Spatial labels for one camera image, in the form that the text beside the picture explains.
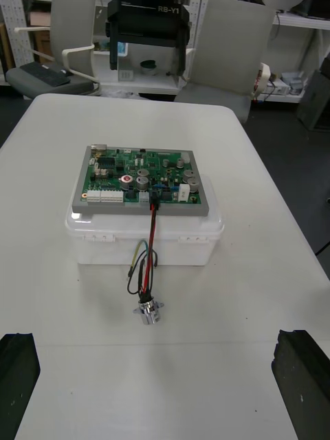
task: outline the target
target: floor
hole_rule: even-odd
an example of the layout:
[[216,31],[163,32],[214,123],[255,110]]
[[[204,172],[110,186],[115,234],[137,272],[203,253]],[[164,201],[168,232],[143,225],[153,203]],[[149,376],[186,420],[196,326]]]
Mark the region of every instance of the floor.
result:
[[[0,98],[0,148],[30,103]],[[292,104],[255,104],[244,128],[330,278],[330,133],[308,132],[295,112]]]

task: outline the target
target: red wire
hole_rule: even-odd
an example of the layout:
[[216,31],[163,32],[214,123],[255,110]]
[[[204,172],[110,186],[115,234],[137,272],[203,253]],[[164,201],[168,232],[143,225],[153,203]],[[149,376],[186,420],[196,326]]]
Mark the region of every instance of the red wire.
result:
[[153,247],[153,237],[155,236],[155,229],[156,229],[156,221],[154,219],[154,214],[155,214],[155,207],[154,205],[151,205],[151,221],[154,220],[154,225],[153,225],[153,229],[150,232],[150,237],[149,237],[149,253],[148,253],[148,263],[146,266],[146,274],[144,277],[144,286],[143,286],[143,293],[146,293],[146,288],[148,287],[148,281],[149,281],[149,272],[151,269],[151,265],[153,264],[153,253],[150,252],[150,249],[152,249]]

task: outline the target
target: gray chair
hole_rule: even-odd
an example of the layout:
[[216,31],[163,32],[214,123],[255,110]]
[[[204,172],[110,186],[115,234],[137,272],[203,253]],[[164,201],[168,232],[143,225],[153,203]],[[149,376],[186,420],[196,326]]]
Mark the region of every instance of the gray chair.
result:
[[35,54],[52,61],[55,72],[65,69],[73,73],[70,82],[52,87],[19,67],[8,70],[7,82],[28,98],[41,94],[98,95],[99,81],[93,69],[93,30],[95,0],[52,0],[51,25],[49,27],[18,27],[15,32],[50,31],[50,45],[54,57]]
[[[222,105],[244,123],[270,77],[261,63],[275,11],[235,0],[209,0],[188,84],[175,102]],[[263,72],[255,88],[259,71]]]

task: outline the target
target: yellow wire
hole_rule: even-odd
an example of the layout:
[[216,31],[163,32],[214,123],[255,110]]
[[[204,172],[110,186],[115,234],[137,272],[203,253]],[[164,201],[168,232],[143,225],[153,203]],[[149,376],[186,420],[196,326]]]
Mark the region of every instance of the yellow wire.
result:
[[133,260],[132,260],[132,264],[131,264],[132,268],[135,265],[135,260],[136,260],[136,257],[138,256],[139,248],[141,247],[141,244],[143,244],[143,243],[146,246],[146,253],[148,254],[148,243],[146,242],[146,240],[140,240],[139,243],[136,245],[136,248],[135,248],[135,252],[134,252],[134,256],[133,256]]

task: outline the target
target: box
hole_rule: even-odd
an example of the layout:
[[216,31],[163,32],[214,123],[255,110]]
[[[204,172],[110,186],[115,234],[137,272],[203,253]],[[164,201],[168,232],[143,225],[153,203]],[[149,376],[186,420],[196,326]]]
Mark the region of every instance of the box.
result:
[[[209,204],[207,217],[157,215],[153,248],[159,265],[205,265],[224,229],[210,179],[201,176]],[[130,265],[138,241],[148,240],[151,216],[82,215],[65,219],[76,259],[80,264]]]

